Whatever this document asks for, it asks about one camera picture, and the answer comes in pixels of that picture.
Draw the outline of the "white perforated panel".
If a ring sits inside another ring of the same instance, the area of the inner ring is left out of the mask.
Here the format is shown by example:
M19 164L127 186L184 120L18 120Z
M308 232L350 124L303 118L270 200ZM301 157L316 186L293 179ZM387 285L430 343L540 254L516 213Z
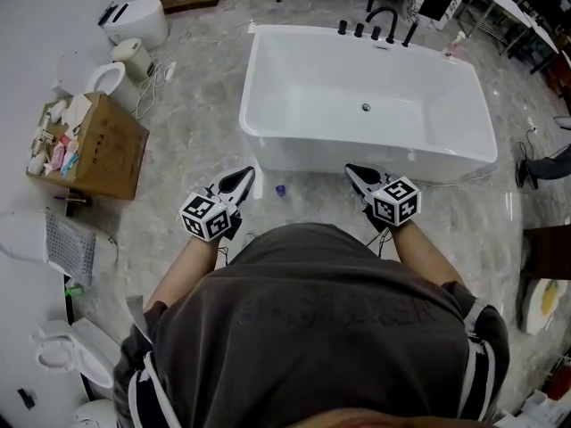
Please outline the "white perforated panel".
M91 285L95 232L51 210L45 212L45 223L46 263L79 284Z

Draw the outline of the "white toilet lid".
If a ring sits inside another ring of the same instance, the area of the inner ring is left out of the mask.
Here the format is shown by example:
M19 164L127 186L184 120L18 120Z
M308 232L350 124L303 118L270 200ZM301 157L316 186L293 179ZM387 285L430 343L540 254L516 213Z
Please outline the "white toilet lid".
M1 211L0 252L18 261L46 264L46 213L42 210Z

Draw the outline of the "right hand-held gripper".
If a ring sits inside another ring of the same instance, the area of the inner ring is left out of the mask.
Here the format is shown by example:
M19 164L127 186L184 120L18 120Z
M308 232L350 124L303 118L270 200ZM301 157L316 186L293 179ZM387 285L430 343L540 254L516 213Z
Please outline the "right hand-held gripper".
M407 177L398 178L383 167L355 163L347 163L344 172L367 204L364 213L378 231L382 226L402 226L421 212L421 192Z

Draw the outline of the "person's grey t-shirt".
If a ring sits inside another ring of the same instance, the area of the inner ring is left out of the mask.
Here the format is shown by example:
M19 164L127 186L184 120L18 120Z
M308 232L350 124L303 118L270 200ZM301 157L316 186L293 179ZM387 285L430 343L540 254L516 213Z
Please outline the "person's grey t-shirt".
M255 237L120 348L118 428L291 428L340 408L489 424L509 370L497 309L336 226Z

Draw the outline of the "white open toilet bowl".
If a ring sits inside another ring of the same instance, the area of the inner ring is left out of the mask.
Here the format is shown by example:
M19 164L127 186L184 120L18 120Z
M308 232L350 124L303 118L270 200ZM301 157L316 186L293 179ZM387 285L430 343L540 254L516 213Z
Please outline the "white open toilet bowl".
M139 92L122 62L97 65L86 53L69 51L57 63L58 86L69 95L105 93L125 111L134 112Z

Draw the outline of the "white round toilet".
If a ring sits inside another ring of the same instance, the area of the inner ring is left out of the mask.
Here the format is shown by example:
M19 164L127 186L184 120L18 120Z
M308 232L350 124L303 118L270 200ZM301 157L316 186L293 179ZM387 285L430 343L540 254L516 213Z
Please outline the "white round toilet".
M108 399L90 401L77 408L71 428L118 428L113 404Z

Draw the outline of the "pile of toiletry packets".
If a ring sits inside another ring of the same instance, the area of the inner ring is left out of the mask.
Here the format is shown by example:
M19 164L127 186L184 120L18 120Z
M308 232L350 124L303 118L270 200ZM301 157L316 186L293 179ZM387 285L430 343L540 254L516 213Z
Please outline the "pile of toiletry packets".
M30 147L28 175L67 175L79 159L79 131L92 107L86 95L63 98L46 106Z

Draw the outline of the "white bathtub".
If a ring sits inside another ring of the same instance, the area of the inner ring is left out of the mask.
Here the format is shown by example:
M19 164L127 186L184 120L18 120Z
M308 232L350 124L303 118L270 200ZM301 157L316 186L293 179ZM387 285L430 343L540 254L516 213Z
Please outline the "white bathtub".
M335 29L256 25L239 125L268 170L348 163L450 184L498 149L474 67L419 45Z

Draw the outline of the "dark wooden stool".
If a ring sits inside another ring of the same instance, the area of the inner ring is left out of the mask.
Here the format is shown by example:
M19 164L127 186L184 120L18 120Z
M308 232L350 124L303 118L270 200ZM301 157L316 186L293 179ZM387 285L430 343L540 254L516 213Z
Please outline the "dark wooden stool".
M525 229L528 257L520 275L571 281L571 224Z

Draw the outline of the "white basin with yellow cloth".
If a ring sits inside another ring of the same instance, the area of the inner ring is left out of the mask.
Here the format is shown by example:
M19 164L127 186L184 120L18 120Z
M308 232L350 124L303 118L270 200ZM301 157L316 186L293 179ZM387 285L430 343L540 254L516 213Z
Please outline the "white basin with yellow cloth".
M566 290L567 280L531 280L521 305L521 330L529 335L537 335L546 328Z

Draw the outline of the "white display platform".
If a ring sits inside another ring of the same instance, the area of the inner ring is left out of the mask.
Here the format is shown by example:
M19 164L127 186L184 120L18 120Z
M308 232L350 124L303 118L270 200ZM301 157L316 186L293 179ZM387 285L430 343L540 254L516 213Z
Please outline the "white display platform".
M0 252L0 418L12 428L70 428L92 399L81 373L49 374L35 361L29 337L45 322L67 319L63 274ZM31 410L19 388L33 396Z

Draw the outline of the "black curved faucet spout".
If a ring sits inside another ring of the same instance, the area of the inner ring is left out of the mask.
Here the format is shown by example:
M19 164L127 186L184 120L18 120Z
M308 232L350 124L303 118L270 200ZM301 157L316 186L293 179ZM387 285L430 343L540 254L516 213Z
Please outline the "black curved faucet spout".
M365 22L370 23L378 14L381 14L384 12L388 12L392 15L392 21L391 21L391 27L389 30L389 35L385 39L386 43L392 45L394 43L394 36L395 36L395 32L396 32L396 28L397 28L397 24L398 24L398 19L399 19L398 13L396 12L395 9L393 9L391 6L380 6L380 7L376 8L375 10L371 11L367 15Z

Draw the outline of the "white toilet seat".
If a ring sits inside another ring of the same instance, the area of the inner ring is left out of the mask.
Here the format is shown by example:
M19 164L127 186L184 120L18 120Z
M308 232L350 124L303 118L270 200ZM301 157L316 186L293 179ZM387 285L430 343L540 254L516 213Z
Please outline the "white toilet seat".
M95 385L110 389L120 346L86 318L71 325L63 320L45 322L30 337L36 363L47 373L77 371Z

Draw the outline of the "person's left forearm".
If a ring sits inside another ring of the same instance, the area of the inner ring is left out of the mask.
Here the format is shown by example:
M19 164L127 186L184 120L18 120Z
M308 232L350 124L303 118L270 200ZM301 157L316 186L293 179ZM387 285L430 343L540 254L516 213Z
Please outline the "person's left forearm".
M205 242L192 237L161 279L144 312L157 302L170 307L188 295L216 266L220 237Z

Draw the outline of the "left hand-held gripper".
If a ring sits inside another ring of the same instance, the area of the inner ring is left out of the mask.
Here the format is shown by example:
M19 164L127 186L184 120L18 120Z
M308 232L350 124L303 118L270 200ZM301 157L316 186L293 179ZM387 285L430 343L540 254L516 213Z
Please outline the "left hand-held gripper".
M242 224L238 206L255 180L255 168L244 166L219 173L200 192L192 192L179 208L185 230L204 242L232 240Z

